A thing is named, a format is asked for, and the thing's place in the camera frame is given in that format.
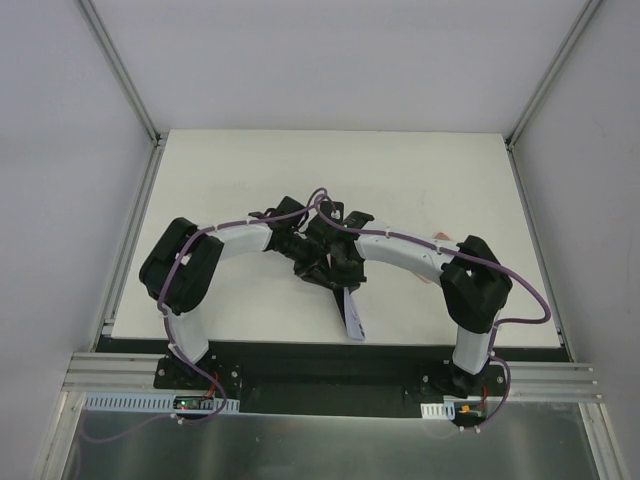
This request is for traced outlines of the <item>purple smartphone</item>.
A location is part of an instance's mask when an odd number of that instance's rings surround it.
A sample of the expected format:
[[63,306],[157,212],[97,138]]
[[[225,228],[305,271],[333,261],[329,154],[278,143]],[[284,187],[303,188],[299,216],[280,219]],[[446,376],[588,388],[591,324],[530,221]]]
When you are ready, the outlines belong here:
[[363,342],[366,334],[357,307],[348,287],[333,290],[333,296],[350,340]]

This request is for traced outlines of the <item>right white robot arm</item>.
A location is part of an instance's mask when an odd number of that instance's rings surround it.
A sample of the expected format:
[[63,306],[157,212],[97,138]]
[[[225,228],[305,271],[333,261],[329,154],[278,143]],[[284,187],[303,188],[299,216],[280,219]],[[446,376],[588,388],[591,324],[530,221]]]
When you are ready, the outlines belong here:
[[446,310],[457,325],[450,369],[452,387],[473,394],[486,381],[491,330],[505,306],[513,282],[486,242],[469,236],[463,242],[413,237],[395,232],[374,216],[353,211],[345,218],[342,206],[324,201],[308,222],[303,237],[311,260],[302,277],[338,290],[366,281],[367,261],[388,264],[425,277],[441,288]]

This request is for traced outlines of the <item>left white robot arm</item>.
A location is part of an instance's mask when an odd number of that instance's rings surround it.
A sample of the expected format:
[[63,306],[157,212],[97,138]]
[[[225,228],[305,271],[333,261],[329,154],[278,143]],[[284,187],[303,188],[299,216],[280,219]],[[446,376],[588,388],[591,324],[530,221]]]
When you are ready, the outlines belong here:
[[194,311],[208,293],[218,264],[239,255],[275,251],[294,262],[294,273],[325,286],[328,254],[300,235],[311,210],[285,196],[277,207],[240,221],[201,228],[184,217],[171,221],[139,270],[139,280],[156,302],[169,350],[179,360],[176,375],[188,388],[204,387],[211,365],[204,321]]

